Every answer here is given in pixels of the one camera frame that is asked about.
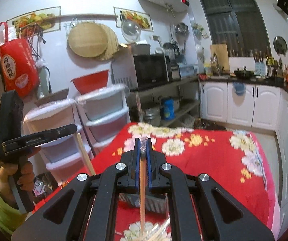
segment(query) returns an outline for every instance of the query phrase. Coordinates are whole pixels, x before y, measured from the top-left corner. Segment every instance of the floral tablecloth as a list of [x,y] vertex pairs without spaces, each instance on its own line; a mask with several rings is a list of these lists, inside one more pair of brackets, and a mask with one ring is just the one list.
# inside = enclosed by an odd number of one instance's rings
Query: floral tablecloth
[[[209,174],[271,229],[277,238],[280,218],[273,177],[262,147],[253,133],[170,129],[146,123],[129,123],[92,160],[96,173],[102,173],[110,165],[119,162],[124,152],[134,149],[135,139],[142,136],[151,138],[153,149],[164,153],[167,162],[179,167],[184,173],[195,176]],[[153,223],[163,220],[159,215],[150,213],[146,219]],[[124,235],[126,238],[135,235],[137,232],[129,230],[129,227],[136,228],[138,220],[137,208],[120,203],[115,240],[124,238]]]

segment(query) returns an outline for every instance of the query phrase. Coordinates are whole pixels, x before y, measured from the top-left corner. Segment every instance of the wall picture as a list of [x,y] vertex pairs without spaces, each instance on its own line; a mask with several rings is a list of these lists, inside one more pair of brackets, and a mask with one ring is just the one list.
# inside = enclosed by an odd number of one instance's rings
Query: wall picture
[[121,28],[121,22],[127,19],[137,22],[140,25],[141,29],[144,31],[153,31],[152,21],[149,14],[117,7],[114,7],[114,12],[115,15],[118,16],[118,18],[116,19],[116,27],[118,28]]
[[61,15],[61,7],[51,7],[32,11],[19,15],[7,21],[8,25],[16,27],[17,36],[19,37],[19,28],[21,28],[21,37],[32,35],[36,32],[35,23],[37,23],[44,33],[57,31],[61,29],[60,20],[52,19]]

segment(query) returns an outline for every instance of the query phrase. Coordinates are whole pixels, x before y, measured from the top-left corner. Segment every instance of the finger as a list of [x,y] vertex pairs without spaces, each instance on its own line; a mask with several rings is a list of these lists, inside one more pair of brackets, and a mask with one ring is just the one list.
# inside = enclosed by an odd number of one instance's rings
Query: finger
[[29,174],[33,171],[33,164],[30,161],[27,161],[21,168],[20,173],[22,175]]
[[18,165],[16,164],[3,164],[0,169],[0,180],[2,182],[8,182],[8,176],[11,176],[16,173],[18,170]]
[[19,180],[17,181],[17,184],[18,185],[25,185],[27,183],[30,183],[30,182],[33,182],[34,181],[34,178],[35,178],[35,174],[34,172],[31,172],[29,174],[25,174],[25,175],[22,175]]
[[21,186],[21,190],[24,190],[24,191],[33,191],[34,190],[34,182],[29,182],[27,184],[24,184]]
[[32,152],[28,154],[28,158],[32,157],[33,155],[37,154],[42,148],[41,147],[34,147]]

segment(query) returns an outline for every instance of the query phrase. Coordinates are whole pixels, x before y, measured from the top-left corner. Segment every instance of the microwave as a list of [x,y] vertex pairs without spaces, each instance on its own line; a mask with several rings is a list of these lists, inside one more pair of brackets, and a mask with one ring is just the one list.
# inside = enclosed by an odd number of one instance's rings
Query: microwave
[[172,81],[169,57],[164,54],[132,54],[130,47],[113,56],[113,81],[123,83],[131,91],[142,91]]

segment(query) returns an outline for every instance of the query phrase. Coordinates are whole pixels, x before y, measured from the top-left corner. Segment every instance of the window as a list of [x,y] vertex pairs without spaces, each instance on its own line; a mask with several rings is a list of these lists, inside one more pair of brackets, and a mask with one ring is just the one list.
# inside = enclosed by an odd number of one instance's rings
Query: window
[[254,0],[201,0],[212,42],[226,43],[228,50],[270,51],[261,13]]

